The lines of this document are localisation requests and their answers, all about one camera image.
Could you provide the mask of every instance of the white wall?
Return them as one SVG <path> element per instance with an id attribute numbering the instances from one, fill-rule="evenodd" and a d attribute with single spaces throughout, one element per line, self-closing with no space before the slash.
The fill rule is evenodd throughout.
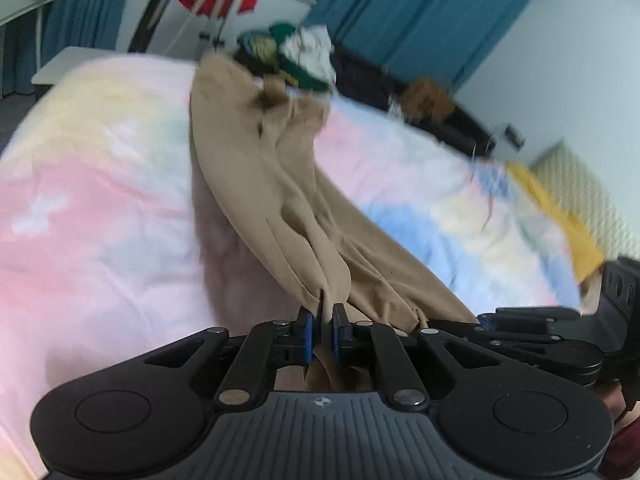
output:
<path id="1" fill-rule="evenodd" d="M 126 51 L 138 22 L 149 0 L 127 0 L 120 23 L 120 33 L 116 43 L 116 50 Z M 278 21 L 291 22 L 297 25 L 302 22 L 315 0 L 258 0 L 253 12 L 238 16 L 231 27 L 225 31 L 227 39 L 226 50 L 235 50 L 234 39 L 245 30 L 267 28 Z M 190 15 L 178 0 L 171 0 L 156 33 L 149 44 L 148 52 L 160 54 L 168 46 L 184 20 Z M 206 18 L 197 18 L 185 30 L 182 39 L 171 52 L 171 57 L 194 59 L 198 34 L 206 25 Z"/>
<path id="2" fill-rule="evenodd" d="M 498 158 L 529 164 L 564 137 L 640 228 L 640 0 L 532 0 L 456 97 L 526 137 Z"/>

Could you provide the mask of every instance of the yellow cloth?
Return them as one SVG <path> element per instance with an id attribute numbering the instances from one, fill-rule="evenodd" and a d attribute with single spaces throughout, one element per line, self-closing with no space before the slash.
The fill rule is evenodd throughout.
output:
<path id="1" fill-rule="evenodd" d="M 578 282 L 583 282 L 605 260 L 604 253 L 596 245 L 587 227 L 578 217 L 562 210 L 529 168 L 516 162 L 507 162 L 505 167 L 522 189 L 529 194 L 540 211 L 562 228 L 571 247 L 575 278 Z"/>

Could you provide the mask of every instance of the electrical outlet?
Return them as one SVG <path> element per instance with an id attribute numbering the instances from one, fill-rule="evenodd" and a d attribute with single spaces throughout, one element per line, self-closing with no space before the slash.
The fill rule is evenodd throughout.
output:
<path id="1" fill-rule="evenodd" d="M 507 139 L 510 145 L 513 146 L 517 152 L 522 149 L 526 141 L 513 124 L 508 124 L 505 128 L 504 138 Z"/>

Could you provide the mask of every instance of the pillow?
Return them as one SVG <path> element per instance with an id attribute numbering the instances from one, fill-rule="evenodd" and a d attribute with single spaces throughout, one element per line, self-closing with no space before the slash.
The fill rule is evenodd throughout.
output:
<path id="1" fill-rule="evenodd" d="M 529 171 L 529 168 L 516 162 L 507 162 L 506 169 L 520 187 L 547 217 L 551 218 L 564 231 L 566 241 L 571 248 L 575 279 L 581 283 L 593 274 L 604 262 L 604 254 L 597 247 L 587 227 L 574 215 L 566 213 Z"/>
<path id="2" fill-rule="evenodd" d="M 545 153 L 531 171 L 562 209 L 587 225 L 607 258 L 640 257 L 640 237 L 618 212 L 609 191 L 564 142 Z"/>

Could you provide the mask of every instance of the patterned cushion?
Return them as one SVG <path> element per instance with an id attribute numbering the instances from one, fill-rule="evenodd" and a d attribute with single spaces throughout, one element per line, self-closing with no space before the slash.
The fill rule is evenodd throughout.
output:
<path id="1" fill-rule="evenodd" d="M 617 211 L 609 191 L 564 142 L 543 155 L 531 171 L 565 211 L 589 227 L 607 258 L 640 257 L 640 236 Z"/>

